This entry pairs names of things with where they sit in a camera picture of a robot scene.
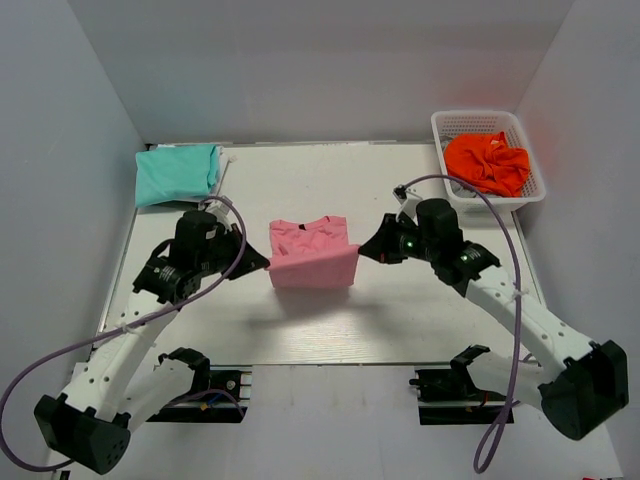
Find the pink t-shirt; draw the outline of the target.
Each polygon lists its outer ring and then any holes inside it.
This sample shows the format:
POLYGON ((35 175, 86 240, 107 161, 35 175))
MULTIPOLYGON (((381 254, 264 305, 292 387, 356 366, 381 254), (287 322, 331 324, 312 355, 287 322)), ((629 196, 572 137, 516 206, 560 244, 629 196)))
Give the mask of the pink t-shirt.
POLYGON ((353 285, 358 248, 349 240, 347 219, 324 216, 309 223, 274 220, 268 267, 276 289, 340 289, 353 285))

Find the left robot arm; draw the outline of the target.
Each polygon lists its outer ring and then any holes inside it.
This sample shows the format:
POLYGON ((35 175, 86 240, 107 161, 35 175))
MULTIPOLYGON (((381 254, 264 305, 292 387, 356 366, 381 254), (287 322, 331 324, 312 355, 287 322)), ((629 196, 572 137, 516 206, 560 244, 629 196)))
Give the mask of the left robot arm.
POLYGON ((180 347, 162 353, 140 383, 131 381, 161 332, 189 302, 206 294, 202 281, 234 280, 268 267, 246 240, 231 208, 210 205, 184 213, 172 238, 151 253, 133 282, 123 321, 101 342, 57 397, 43 396, 34 415, 47 445, 96 474, 122 459, 131 436, 170 404, 209 394, 210 360, 180 347))

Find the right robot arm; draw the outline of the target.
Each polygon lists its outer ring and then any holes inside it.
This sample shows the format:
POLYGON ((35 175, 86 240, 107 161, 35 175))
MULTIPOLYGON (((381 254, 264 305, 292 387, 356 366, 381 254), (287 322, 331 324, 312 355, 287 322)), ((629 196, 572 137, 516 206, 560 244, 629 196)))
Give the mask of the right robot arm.
POLYGON ((491 315, 535 359, 513 374, 511 360, 486 346, 469 346, 450 361, 441 383, 413 380, 423 401, 472 399, 482 391, 505 395, 513 384, 515 399, 540 410, 571 440, 584 438, 628 405, 625 351, 576 331, 517 289, 495 255, 464 239, 448 201, 423 200, 415 217, 385 214, 358 252, 381 264, 428 262, 441 282, 491 315))

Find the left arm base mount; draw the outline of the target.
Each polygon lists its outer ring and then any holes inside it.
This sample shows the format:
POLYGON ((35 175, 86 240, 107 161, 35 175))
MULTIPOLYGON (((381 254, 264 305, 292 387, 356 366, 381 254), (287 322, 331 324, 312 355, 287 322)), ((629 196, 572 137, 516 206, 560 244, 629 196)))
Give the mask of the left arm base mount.
POLYGON ((149 423, 240 424, 248 411, 252 388, 249 366, 211 367, 208 387, 199 387, 180 402, 174 400, 148 419, 149 423))

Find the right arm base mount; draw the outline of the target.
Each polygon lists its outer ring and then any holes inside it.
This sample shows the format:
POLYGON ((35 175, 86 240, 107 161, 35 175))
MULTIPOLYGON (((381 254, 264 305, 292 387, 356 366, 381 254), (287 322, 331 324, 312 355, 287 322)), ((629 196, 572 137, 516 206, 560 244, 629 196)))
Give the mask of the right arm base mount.
POLYGON ((504 406, 502 395, 465 386, 450 368, 417 369, 409 385, 421 426, 490 425, 504 406))

